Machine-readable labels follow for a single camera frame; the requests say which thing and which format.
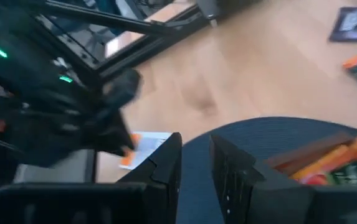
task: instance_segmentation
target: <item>black plastic part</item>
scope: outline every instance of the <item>black plastic part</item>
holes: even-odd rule
[[[112,89],[105,94],[103,101],[106,111],[116,111],[134,99],[141,87],[141,75],[134,69],[126,69],[112,82]],[[105,119],[106,112],[97,116],[98,121]]]
[[[115,184],[25,183],[2,187],[0,224],[173,224],[181,181],[181,150],[181,135],[173,133]]]
[[[108,152],[118,156],[124,156],[123,146],[134,149],[133,141],[119,111],[109,113],[105,122],[107,122],[106,125],[111,127],[107,133],[85,133],[81,139],[82,144],[94,148],[96,151]]]
[[[87,161],[84,170],[84,182],[96,183],[97,182],[97,162],[98,156],[95,150],[89,149]]]
[[[8,185],[0,188],[0,224],[143,223],[148,187],[144,183]],[[103,217],[102,210],[109,216]],[[80,212],[84,220],[74,222]]]
[[[176,223],[181,183],[182,139],[173,133],[152,155],[118,182],[141,181],[156,188],[147,189],[150,223]]]
[[[213,179],[226,224],[305,223],[312,200],[310,187],[288,179],[219,136],[212,136],[211,142],[212,155],[218,155],[212,156]]]
[[[65,45],[57,36],[44,27],[33,15],[19,8],[5,9],[0,12],[0,22],[4,28],[0,32],[10,32],[20,41],[29,45],[38,57],[48,62],[62,57],[71,64],[81,82],[96,95],[102,94],[102,83],[99,75],[88,66],[75,52]]]
[[[139,20],[144,20],[146,17],[144,14],[138,9],[138,6],[135,4],[135,0],[125,0],[128,4],[128,7],[133,11],[135,17]]]
[[[246,6],[262,0],[197,0],[205,18],[209,20],[225,18]]]
[[[95,70],[99,72],[103,82],[113,80],[119,76],[122,69],[139,65],[208,25],[207,19],[199,12],[197,6],[190,7],[178,14],[168,23],[181,20],[189,20],[190,22],[180,28],[175,35],[169,37],[144,36],[101,62]]]
[[[24,5],[36,10],[37,12],[51,14],[53,16],[68,17],[76,21],[84,21],[105,27],[120,28],[141,34],[174,34],[174,29],[164,25],[129,19],[123,16],[116,16],[106,12],[99,12],[93,9],[87,9],[53,0],[45,0],[42,2],[28,0],[24,3]]]
[[[357,224],[357,187],[302,185],[212,136],[212,173],[226,224]]]

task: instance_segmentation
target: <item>paper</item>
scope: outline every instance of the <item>paper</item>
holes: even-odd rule
[[[154,132],[135,132],[137,138],[137,146],[135,151],[127,153],[121,159],[119,167],[133,170],[139,166],[146,158],[148,158],[165,140],[167,140],[171,133],[154,133]]]

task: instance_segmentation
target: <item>metal rod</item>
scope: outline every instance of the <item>metal rod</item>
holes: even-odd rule
[[[76,21],[83,21],[105,27],[120,28],[127,31],[148,35],[171,35],[175,29],[162,24],[138,21],[122,16],[112,15],[106,12],[99,12],[84,7],[60,3],[53,0],[45,1],[23,1],[27,6],[39,13],[51,14],[52,16],[67,17]]]
[[[61,26],[59,26],[55,21],[53,21],[50,17],[44,16],[50,23],[52,23],[53,26],[56,28],[62,30],[64,34],[67,36],[67,38],[70,38],[73,42],[75,42],[81,49],[85,51],[93,60],[98,60],[93,56],[79,41],[77,41],[75,38],[73,38],[66,30],[64,30]]]

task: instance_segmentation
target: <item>wooden floor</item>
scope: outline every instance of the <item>wooden floor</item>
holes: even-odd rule
[[[260,116],[357,127],[357,81],[341,67],[357,44],[327,41],[343,6],[357,0],[264,0],[199,31],[138,67],[145,82],[124,109],[127,123],[135,131],[179,131],[184,141]],[[101,159],[107,171],[99,181],[125,173],[113,166]]]

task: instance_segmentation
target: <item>orange packaging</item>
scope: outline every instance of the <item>orange packaging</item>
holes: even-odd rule
[[[131,138],[134,142],[134,145],[137,146],[139,141],[141,140],[142,136],[140,134],[131,134]],[[120,164],[124,166],[130,166],[131,163],[133,162],[133,159],[135,157],[135,152],[132,149],[129,149],[125,147],[123,149],[124,151],[124,157],[121,159]]]
[[[318,161],[296,172],[292,178],[302,180],[311,175],[332,171],[355,160],[357,160],[357,138],[350,146],[340,145]]]
[[[332,169],[338,163],[342,163],[343,161],[346,161],[348,159],[348,156],[351,155],[348,153],[349,150],[350,149],[348,146],[338,146],[336,149],[329,152],[326,156],[294,173],[294,175],[292,175],[292,178],[300,180],[302,178],[308,177],[309,175],[316,174],[321,171],[326,171],[326,168]]]
[[[313,141],[296,150],[268,158],[265,162],[274,169],[291,176],[300,169],[321,159],[337,146],[342,144],[349,145],[353,140],[353,136],[339,132]]]

